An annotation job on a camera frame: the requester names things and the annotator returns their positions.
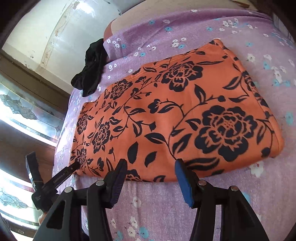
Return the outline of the stained glass window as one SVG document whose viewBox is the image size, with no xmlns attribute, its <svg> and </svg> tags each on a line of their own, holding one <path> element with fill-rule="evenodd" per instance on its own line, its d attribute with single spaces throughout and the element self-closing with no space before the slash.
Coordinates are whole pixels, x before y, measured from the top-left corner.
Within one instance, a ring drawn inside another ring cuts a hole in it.
<svg viewBox="0 0 296 241">
<path fill-rule="evenodd" d="M 25 157 L 35 152 L 45 182 L 52 176 L 63 114 L 1 76 L 1 216 L 18 240 L 31 240 L 39 227 Z"/>
</svg>

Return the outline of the pink quilted mattress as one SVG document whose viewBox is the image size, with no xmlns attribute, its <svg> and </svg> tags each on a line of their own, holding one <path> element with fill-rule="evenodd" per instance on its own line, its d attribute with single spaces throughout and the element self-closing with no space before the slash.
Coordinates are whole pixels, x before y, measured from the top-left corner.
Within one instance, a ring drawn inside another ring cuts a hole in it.
<svg viewBox="0 0 296 241">
<path fill-rule="evenodd" d="M 144 20 L 152 20 L 158 16 L 200 8 L 247 9 L 257 11 L 251 1 L 219 1 L 219 0 L 189 0 L 189 1 L 143 1 L 133 6 L 121 16 L 112 20 L 104 31 L 104 40 L 122 29 L 129 28 Z"/>
</svg>

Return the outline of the orange black floral garment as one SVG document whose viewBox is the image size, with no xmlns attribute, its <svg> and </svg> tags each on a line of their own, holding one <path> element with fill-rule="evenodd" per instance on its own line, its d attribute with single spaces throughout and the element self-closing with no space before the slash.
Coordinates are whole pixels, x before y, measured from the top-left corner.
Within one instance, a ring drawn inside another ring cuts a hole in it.
<svg viewBox="0 0 296 241">
<path fill-rule="evenodd" d="M 83 104 L 70 164 L 104 177 L 120 160 L 126 179 L 176 181 L 175 161 L 199 177 L 276 157 L 280 126 L 242 63 L 215 39 L 141 66 Z"/>
</svg>

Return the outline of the dark wooden window frame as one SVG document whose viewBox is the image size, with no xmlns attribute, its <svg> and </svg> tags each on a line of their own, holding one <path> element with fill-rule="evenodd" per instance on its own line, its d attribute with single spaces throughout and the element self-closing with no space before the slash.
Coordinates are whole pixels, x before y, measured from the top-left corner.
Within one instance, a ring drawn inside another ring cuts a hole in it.
<svg viewBox="0 0 296 241">
<path fill-rule="evenodd" d="M 1 170 L 28 181 L 25 156 L 51 179 L 69 94 L 1 51 Z"/>
</svg>

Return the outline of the black cloth garment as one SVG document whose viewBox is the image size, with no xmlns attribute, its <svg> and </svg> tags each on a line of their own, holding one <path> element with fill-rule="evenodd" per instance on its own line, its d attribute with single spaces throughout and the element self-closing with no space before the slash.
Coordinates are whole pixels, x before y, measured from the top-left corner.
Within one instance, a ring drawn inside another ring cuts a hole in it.
<svg viewBox="0 0 296 241">
<path fill-rule="evenodd" d="M 100 84 L 103 68 L 107 63 L 107 52 L 104 48 L 104 40 L 99 39 L 90 44 L 85 53 L 85 66 L 71 80 L 71 85 L 82 90 L 82 96 L 92 95 Z"/>
</svg>

